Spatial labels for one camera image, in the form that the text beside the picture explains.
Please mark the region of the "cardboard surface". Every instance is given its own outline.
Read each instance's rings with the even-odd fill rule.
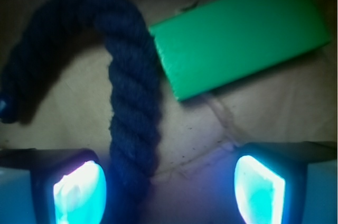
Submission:
[[[44,1],[2,0],[1,64]],[[214,0],[133,1],[152,25]],[[162,75],[159,166],[143,223],[224,223],[236,218],[233,199],[224,197],[231,195],[236,160],[232,142],[336,141],[336,1],[315,0],[333,42],[305,57],[181,103]],[[89,147],[106,164],[111,56],[92,32],[70,40],[60,55],[74,59],[37,108],[27,112],[26,124],[0,124],[0,147]]]

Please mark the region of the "led light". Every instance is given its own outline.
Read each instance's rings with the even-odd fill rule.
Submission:
[[[106,206],[106,178],[94,161],[85,162],[54,185],[56,224],[100,223]]]
[[[234,173],[238,209],[246,223],[281,223],[285,180],[250,155],[238,159]]]

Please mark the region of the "glowing light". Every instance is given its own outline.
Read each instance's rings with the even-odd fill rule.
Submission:
[[[238,159],[234,172],[238,209],[246,223],[281,223],[285,180],[250,155]]]
[[[100,223],[106,206],[106,178],[94,161],[85,162],[54,185],[56,224]]]

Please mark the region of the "dark blue rope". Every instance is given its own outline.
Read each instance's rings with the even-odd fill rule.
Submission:
[[[138,219],[155,168],[159,139],[157,54],[138,9],[128,0],[50,0],[33,15],[2,72],[0,118],[17,121],[20,104],[46,76],[56,51],[68,36],[94,27],[105,35],[114,56],[109,79],[114,89],[110,133],[111,166],[107,172],[104,222],[124,224]]]

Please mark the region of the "green block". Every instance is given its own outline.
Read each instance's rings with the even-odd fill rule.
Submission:
[[[330,41],[312,0],[219,0],[150,27],[178,100]]]

